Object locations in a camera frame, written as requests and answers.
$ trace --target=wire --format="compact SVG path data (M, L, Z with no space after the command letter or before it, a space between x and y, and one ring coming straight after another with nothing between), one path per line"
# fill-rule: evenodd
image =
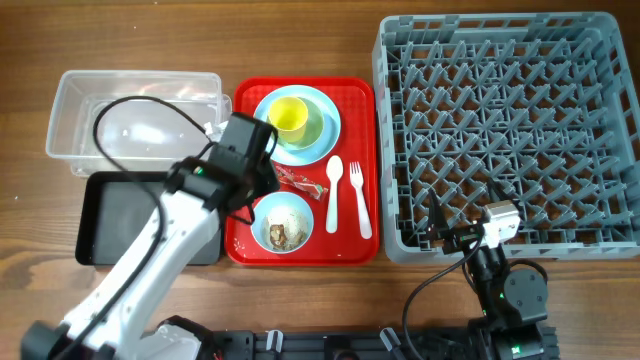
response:
M544 283L548 283L549 282L549 275L547 274L547 270L545 270L542 265L538 264L535 261L531 261L528 259L517 259L517 260L513 260L511 263L509 263L509 268L516 266L516 265L526 265L526 266L530 266L534 269L536 269L537 272L540 273L540 275L542 275L542 278L544 279Z
M426 288L428 285L432 284L436 280L454 271L455 269L460 267L462 264L469 261L469 259L478 252L478 249L480 249L481 244L482 244L482 241L476 241L476 245L473 247L473 249L471 249L471 252L465 255L462 259L458 260L458 262L456 262L455 264L449 266L448 268L442 270L441 272L429 278L427 281L418 285L418 287L415 288L415 290L413 290L411 295L409 295L409 297L407 298L407 302L404 304L404 309L402 310L402 330L404 331L404 337L407 341L407 344L409 344L409 348L411 348L411 352L418 359L424 360L422 356L420 356L420 353L418 353L418 350L416 349L416 347L413 345L413 342L411 342L411 337L409 336L409 326L407 321L409 317L409 306L411 305L411 302L420 293L420 291L422 291L422 289Z
M58 353L58 355L55 357L56 360L61 360L61 359L64 359L65 357L68 357L76 347L82 344L84 339L91 333L91 331L93 331L93 329L107 316L111 308L116 304L116 302L118 302L118 300L122 297L122 295L127 291L129 286L131 286L131 284L135 281L138 275L142 272L144 267L147 265L147 263L153 256L153 253L155 252L156 248L162 241L162 238L164 237L167 215L166 215L164 206L162 205L162 201L160 200L160 197L156 195L145 183L140 181L140 179L137 176L135 176L133 173L127 170L124 166L118 163L115 159L113 159L109 154L107 154L106 151L104 151L102 145L100 144L100 141L98 140L98 125L100 124L100 121L104 118L104 115L116 105L126 101L131 101L131 100L150 100L150 101L155 101L157 103L160 103L176 111L178 114L182 115L183 118L189 121L193 126L195 126L200 132L202 132L206 136L205 129L202 126L200 126L197 122L195 122L191 117L189 117L189 115L187 115L185 112L183 112L182 110L180 110L179 108L177 108L175 105L171 103L168 103L164 100L161 100L152 96L136 95L136 96L123 97L113 101L112 103L107 105L104 109L102 109L102 111L100 111L100 113L96 117L96 121L93 123L93 141L96 145L96 148L113 166L115 166L118 170L122 171L132 183L136 184L142 191L144 191L147 195L149 195L149 197L151 197L156 207L158 208L158 230L155 232L154 238L151 242L151 245L149 246L149 249L147 250L147 253L143 256L142 260L140 260L140 263L138 264L138 266L136 266L133 272L131 272L131 275L129 275L127 280L125 280L125 282L118 289L118 291L116 291L113 297L111 297L111 299L107 301L107 303L104 305L102 310L100 310L100 312L97 313L95 317L93 317L93 319L89 322L87 327L85 327L84 330L82 330L82 332L78 336L76 336L76 338L73 339L73 341L67 347L65 347L60 353Z
M213 145L217 144L217 142L215 141L211 141L209 142L207 145L204 146L204 148L202 148L202 150L200 150L200 152L198 153L198 155L196 155L195 157L197 157L198 159L202 158L204 156L204 154L206 154L206 152L211 149L211 147Z
M271 155L273 155L273 152L276 150L276 146L278 145L278 130L276 130L276 128L272 128L271 132L273 133L273 146L271 147L271 150L269 150L269 158L271 158Z
M476 290L476 286L473 284L473 280L471 279L471 276L469 275L469 271L467 270L467 263L460 265L460 267L462 268L462 273L464 274L464 278L467 280L467 283L469 284L469 286L471 286L471 290L473 290L473 292L477 294L478 291Z

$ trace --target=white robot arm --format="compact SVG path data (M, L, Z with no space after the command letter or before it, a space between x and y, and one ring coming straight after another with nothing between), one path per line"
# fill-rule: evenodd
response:
M274 143L273 134L277 132L271 125L233 113L220 142L209 146L208 161L188 157L176 163L159 199L166 229L144 268L136 275L154 239L158 241L158 209L105 280L58 328L32 325L22 339L22 359L58 359L61 353L70 359L195 358L200 341L187 331L162 325L142 338L144 329L178 274L220 230L220 213L233 216L233 211L247 206L251 220L239 220L250 223L253 201L278 190L271 153L265 152ZM132 275L135 280L127 287ZM122 295L113 303L118 292ZM106 312L109 302L113 306ZM88 328L86 337L80 335Z

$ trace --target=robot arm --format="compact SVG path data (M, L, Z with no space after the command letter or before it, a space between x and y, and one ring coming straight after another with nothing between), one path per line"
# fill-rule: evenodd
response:
M518 232L520 215L516 204L492 180L488 183L491 204L483 209L478 223L461 229L450 229L433 191L430 199L429 225L432 239L444 239L443 251L461 251L469 256L466 264L482 306L484 318L471 320L469 329L481 339L476 343L480 359L512 360L530 356L548 359L544 352L539 322L547 318L548 290L544 269L533 262L516 260L509 263L502 243ZM476 242L480 247L473 252ZM531 269L512 270L515 264Z
M87 336L84 346L99 349L107 344L116 350L115 355L119 358L136 358L138 342L156 307L189 260L220 229L218 211L203 208L202 199L179 191L162 194L161 201L169 219L166 240L158 247L129 291L113 306L106 322L99 324ZM75 338L84 330L131 275L157 231L157 222L156 211L104 281L64 317L62 325L69 326L69 338Z
M208 161L189 157L175 164L165 182L160 201L166 211L167 228L162 243L118 299L104 320L83 340L70 358L154 358L140 339L151 315L189 260L220 229L220 214L247 206L278 190L270 153L265 152L275 129L264 122L234 113L219 143L211 147ZM105 280L71 310L57 329L36 322L22 340L23 359L55 358L75 339L123 286L149 249L158 231L158 210ZM195 358L200 344L186 342L180 358ZM161 358L171 355L164 352Z

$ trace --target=plastic dish rack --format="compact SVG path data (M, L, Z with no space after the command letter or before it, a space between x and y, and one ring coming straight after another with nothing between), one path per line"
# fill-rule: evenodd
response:
M391 16L373 70L392 261L459 258L426 238L428 190L462 226L489 178L519 200L508 257L640 254L640 111L611 15Z

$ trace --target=red tray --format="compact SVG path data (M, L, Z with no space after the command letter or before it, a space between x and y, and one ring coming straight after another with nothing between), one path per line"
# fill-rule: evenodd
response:
M329 179L325 171L327 161L332 155L339 155L342 158L344 175L338 182L338 231L335 234L329 234L325 230L329 196L324 196L322 200L317 201L293 187L283 185L281 190L298 193L307 200L311 211L313 211L314 228L307 243L298 251L290 254L273 254L258 245L253 239L251 228L248 225L228 218L224 240L227 254L233 261L242 265L362 265L376 255L380 246L375 97L373 91L366 82L351 77L250 78L236 89L233 109L253 115L256 107L267 94L287 85L307 85L324 92L336 104L340 112L342 130L333 150L315 164L287 167L328 188ZM360 236L356 195L349 181L349 163L353 161L360 162L364 175L362 190L373 229L373 236L368 240ZM246 217L248 212L245 209L238 215Z

